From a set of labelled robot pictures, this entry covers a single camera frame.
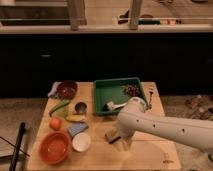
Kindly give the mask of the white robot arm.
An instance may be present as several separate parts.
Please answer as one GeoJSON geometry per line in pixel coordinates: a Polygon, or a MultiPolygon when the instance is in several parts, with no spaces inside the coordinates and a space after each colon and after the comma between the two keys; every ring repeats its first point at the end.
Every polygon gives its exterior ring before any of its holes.
{"type": "Polygon", "coordinates": [[[213,154],[213,121],[151,115],[146,109],[143,99],[130,98],[117,115],[118,135],[144,132],[213,154]]]}

